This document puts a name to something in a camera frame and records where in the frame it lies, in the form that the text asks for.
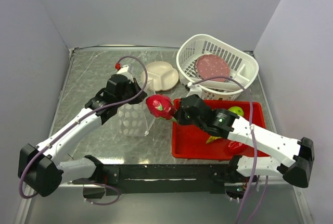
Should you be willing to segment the pink dragon fruit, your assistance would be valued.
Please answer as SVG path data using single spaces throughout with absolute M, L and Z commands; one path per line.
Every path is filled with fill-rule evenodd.
M 155 94 L 146 99 L 150 113 L 156 118 L 175 121 L 176 109 L 168 96 Z

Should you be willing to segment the clear dotted zip top bag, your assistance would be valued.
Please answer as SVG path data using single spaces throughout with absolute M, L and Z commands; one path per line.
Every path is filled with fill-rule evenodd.
M 155 95 L 153 80 L 148 79 L 144 92 L 147 94 L 139 104 L 125 104 L 118 109 L 116 119 L 118 120 L 120 134 L 126 136 L 147 136 L 152 127 L 155 117 L 150 113 L 146 105 L 146 98 Z

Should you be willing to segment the yellow banana bunch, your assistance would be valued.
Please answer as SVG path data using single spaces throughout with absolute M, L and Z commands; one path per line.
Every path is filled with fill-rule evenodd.
M 220 137 L 216 137 L 216 136 L 210 136 L 207 140 L 206 140 L 206 144 L 210 144 L 216 140 L 220 139 Z

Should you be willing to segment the red bell pepper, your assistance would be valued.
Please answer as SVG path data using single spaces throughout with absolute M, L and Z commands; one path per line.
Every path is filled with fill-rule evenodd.
M 238 155 L 242 153 L 247 148 L 246 145 L 236 142 L 236 141 L 229 141 L 225 147 L 225 150 L 230 155 Z

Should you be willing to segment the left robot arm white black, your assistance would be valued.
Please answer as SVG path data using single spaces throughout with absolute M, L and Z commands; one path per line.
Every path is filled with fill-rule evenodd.
M 62 158 L 89 133 L 115 116 L 125 104 L 139 104 L 147 96 L 146 84 L 139 85 L 130 74 L 114 74 L 107 85 L 88 100 L 78 115 L 62 129 L 36 146 L 27 144 L 19 153 L 19 194 L 27 184 L 42 197 L 52 194 L 59 185 L 86 179 L 98 183 L 104 176 L 104 165 L 87 155 L 79 160 L 62 162 Z

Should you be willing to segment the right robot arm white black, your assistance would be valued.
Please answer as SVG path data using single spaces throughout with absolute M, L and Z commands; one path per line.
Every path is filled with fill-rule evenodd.
M 314 143 L 311 139 L 292 139 L 270 132 L 250 123 L 227 109 L 212 109 L 198 95 L 180 100 L 176 112 L 177 123 L 193 125 L 210 136 L 251 146 L 265 157 L 236 158 L 228 168 L 228 177 L 240 181 L 252 175 L 278 176 L 291 185 L 307 188 L 314 163 Z

